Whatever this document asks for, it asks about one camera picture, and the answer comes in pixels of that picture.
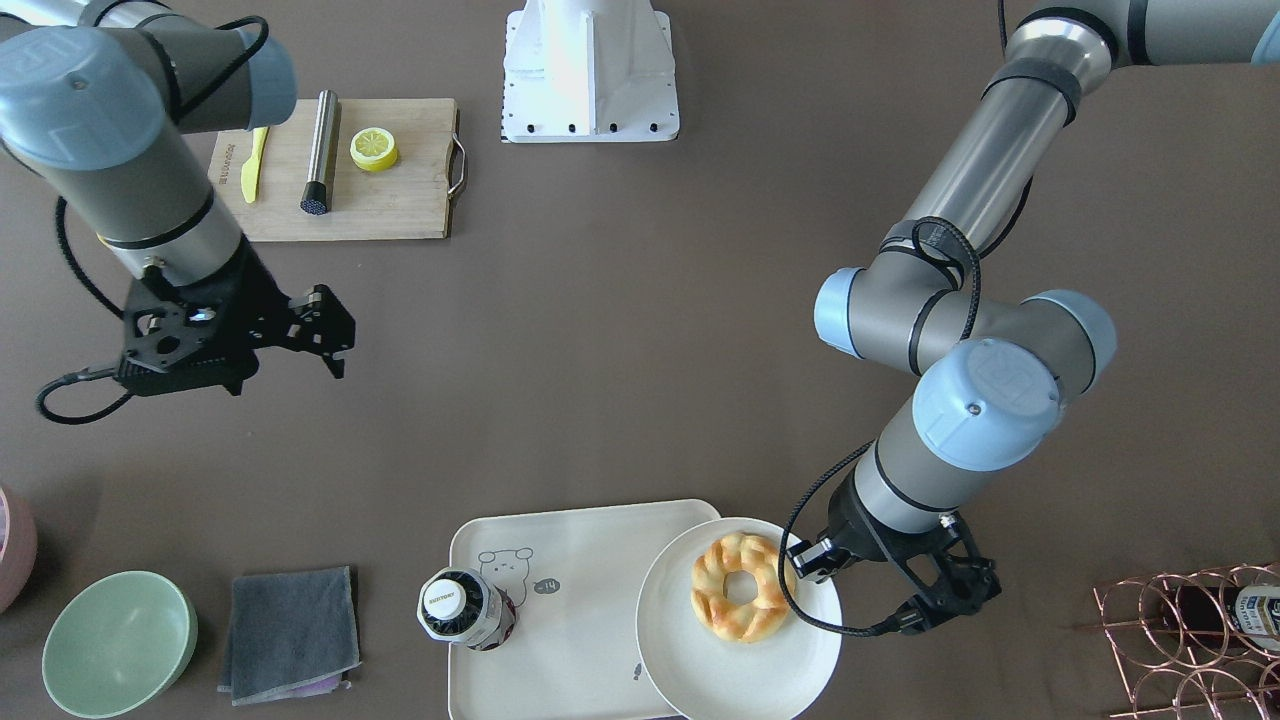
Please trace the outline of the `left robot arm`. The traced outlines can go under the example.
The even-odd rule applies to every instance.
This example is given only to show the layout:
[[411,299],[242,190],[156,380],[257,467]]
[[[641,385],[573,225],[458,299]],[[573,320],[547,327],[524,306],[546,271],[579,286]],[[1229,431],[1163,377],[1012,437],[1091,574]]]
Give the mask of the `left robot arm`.
[[867,268],[844,268],[814,306],[823,342],[918,378],[870,442],[838,461],[814,542],[783,541],[777,568],[824,582],[860,561],[914,592],[872,626],[797,619],[849,637],[916,634],[1000,593],[959,509],[1020,462],[1100,379],[1117,350],[1110,315],[1069,290],[982,299],[982,263],[1018,222],[1036,168],[1085,95],[1124,67],[1277,61],[1275,1],[1041,1],[1002,28],[1004,63],[973,118]]

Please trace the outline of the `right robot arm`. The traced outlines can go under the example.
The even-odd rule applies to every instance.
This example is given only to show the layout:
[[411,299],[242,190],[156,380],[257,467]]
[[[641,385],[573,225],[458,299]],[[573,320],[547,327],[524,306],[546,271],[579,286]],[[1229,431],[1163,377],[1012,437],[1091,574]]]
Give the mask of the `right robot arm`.
[[186,142],[292,115],[293,63],[264,19],[214,28],[159,1],[5,1],[1,50],[3,147],[132,274],[122,355],[79,380],[238,393],[268,347],[343,375],[353,318],[326,286],[278,288]]

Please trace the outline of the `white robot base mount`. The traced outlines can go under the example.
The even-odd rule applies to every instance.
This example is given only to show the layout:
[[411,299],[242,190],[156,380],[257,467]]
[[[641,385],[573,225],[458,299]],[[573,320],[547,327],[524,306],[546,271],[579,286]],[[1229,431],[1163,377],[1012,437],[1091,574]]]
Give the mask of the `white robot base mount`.
[[678,137],[669,17],[649,1],[527,1],[506,18],[500,138],[641,143]]

